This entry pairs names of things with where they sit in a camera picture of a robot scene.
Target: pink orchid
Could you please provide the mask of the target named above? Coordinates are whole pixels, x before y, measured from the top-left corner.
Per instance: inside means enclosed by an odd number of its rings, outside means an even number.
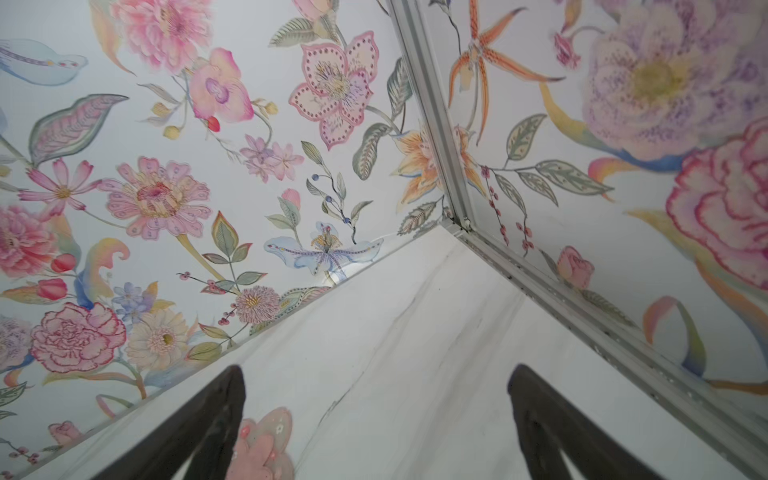
[[[289,103],[303,117],[320,122],[320,137],[328,149],[343,144],[363,121],[373,95],[379,48],[373,32],[355,37],[346,51],[336,44],[302,45],[305,83],[290,95]]]
[[[101,180],[96,180],[83,186],[88,177],[91,176],[93,165],[87,161],[82,161],[74,171],[72,181],[69,180],[69,169],[64,161],[59,158],[53,163],[53,173],[58,183],[51,180],[48,175],[40,170],[27,170],[27,176],[49,192],[19,192],[18,197],[21,200],[44,201],[47,205],[40,212],[40,221],[46,221],[55,215],[61,215],[67,204],[70,204],[76,210],[85,210],[85,204],[72,198],[74,195],[84,194],[99,186]]]
[[[291,144],[287,144],[285,148],[280,148],[280,145],[275,142],[272,144],[272,157],[266,162],[275,173],[277,180],[282,180],[284,177],[295,180],[296,171],[293,169],[293,165],[304,163],[304,157],[294,155]]]
[[[190,95],[197,118],[207,120],[218,115],[230,123],[253,118],[253,105],[240,81],[240,69],[232,52],[223,48],[214,48],[208,64],[194,72]]]

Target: pink carnation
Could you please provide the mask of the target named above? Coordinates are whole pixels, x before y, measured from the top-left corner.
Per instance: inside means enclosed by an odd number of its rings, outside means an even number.
[[[125,325],[111,309],[67,302],[32,329],[32,355],[51,372],[88,372],[106,365],[125,343]]]

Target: pink rosebud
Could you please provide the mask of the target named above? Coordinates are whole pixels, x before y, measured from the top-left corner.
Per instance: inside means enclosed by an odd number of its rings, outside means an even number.
[[[293,188],[284,191],[280,196],[284,200],[288,200],[290,203],[296,205],[296,208],[301,208],[301,197],[299,196],[299,192],[295,191]]]
[[[60,278],[40,280],[38,282],[38,296],[48,300],[61,300],[67,296],[67,284]]]
[[[81,435],[78,427],[69,420],[64,423],[53,423],[48,426],[48,431],[59,445],[67,445]]]
[[[51,270],[56,273],[68,272],[74,268],[77,260],[71,253],[62,253],[51,262]]]

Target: pink lily flower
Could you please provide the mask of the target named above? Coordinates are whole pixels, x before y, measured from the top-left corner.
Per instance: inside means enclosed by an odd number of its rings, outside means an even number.
[[[25,190],[19,192],[18,198],[20,200],[43,201],[46,203],[45,208],[40,212],[40,221],[46,221],[51,217],[61,215],[67,204],[71,205],[75,210],[85,210],[85,204],[72,197],[89,192],[99,186],[101,180],[84,185],[88,177],[91,176],[93,169],[93,165],[83,160],[74,170],[74,176],[70,181],[69,169],[67,169],[64,161],[59,158],[53,163],[53,173],[58,183],[51,180],[48,175],[40,170],[27,170],[29,179],[48,190],[48,192],[30,192]]]

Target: blue orchid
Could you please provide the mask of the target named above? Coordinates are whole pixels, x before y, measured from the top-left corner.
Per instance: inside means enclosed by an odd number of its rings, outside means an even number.
[[[315,250],[304,250],[291,237],[271,238],[264,244],[264,250],[283,259],[287,266],[306,267],[312,272],[333,272],[345,279],[343,267],[350,263],[373,260],[379,254],[384,239],[375,242],[359,242],[354,247],[343,248],[339,232],[330,223],[317,222],[317,231],[312,240]]]

